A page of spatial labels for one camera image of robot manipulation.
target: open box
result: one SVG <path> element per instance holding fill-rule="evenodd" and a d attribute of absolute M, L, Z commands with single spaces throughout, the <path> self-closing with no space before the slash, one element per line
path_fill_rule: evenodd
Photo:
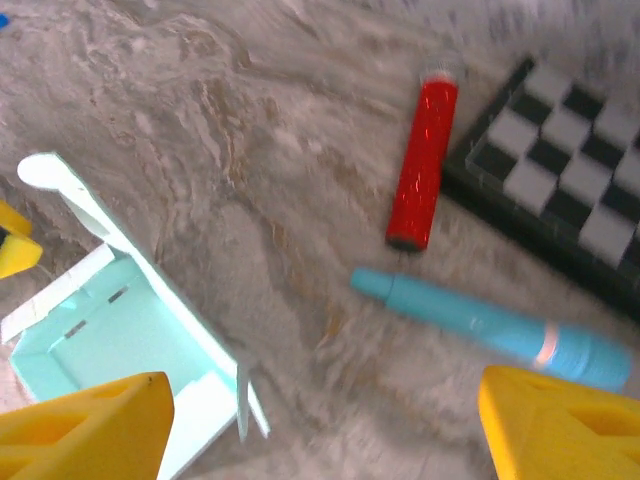
<path fill-rule="evenodd" d="M 55 153 L 22 160 L 25 183 L 57 192 L 104 242 L 2 320 L 10 362 L 36 401 L 148 371 L 167 374 L 175 402 L 159 480 L 179 475 L 235 419 L 269 424 L 246 371 Z"/>

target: yellow block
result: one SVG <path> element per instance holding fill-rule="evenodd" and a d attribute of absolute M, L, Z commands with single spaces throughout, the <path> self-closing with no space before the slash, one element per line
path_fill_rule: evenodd
<path fill-rule="evenodd" d="M 0 200 L 0 279 L 35 266 L 42 247 L 29 238 L 31 223 Z"/>
<path fill-rule="evenodd" d="M 0 416 L 0 480 L 155 480 L 173 423 L 164 373 Z"/>
<path fill-rule="evenodd" d="M 491 366 L 478 394 L 500 480 L 640 479 L 640 402 Z"/>

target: white band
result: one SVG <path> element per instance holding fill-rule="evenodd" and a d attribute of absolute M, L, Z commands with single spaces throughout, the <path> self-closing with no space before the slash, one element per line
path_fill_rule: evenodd
<path fill-rule="evenodd" d="M 547 323 L 544 329 L 544 342 L 536 355 L 534 365 L 537 368 L 544 368 L 551 361 L 558 348 L 558 327 L 554 323 Z"/>

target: small blue object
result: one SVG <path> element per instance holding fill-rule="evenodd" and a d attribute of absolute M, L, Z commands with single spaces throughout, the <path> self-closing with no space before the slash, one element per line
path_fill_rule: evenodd
<path fill-rule="evenodd" d="M 586 330 L 556 326 L 404 275 L 357 268 L 351 286 L 418 322 L 534 362 L 549 375 L 612 391 L 631 375 L 630 352 Z"/>

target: chessboard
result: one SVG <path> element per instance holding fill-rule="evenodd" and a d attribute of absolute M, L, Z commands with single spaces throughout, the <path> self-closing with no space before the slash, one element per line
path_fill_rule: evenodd
<path fill-rule="evenodd" d="M 526 58 L 444 162 L 442 192 L 640 320 L 640 118 Z"/>

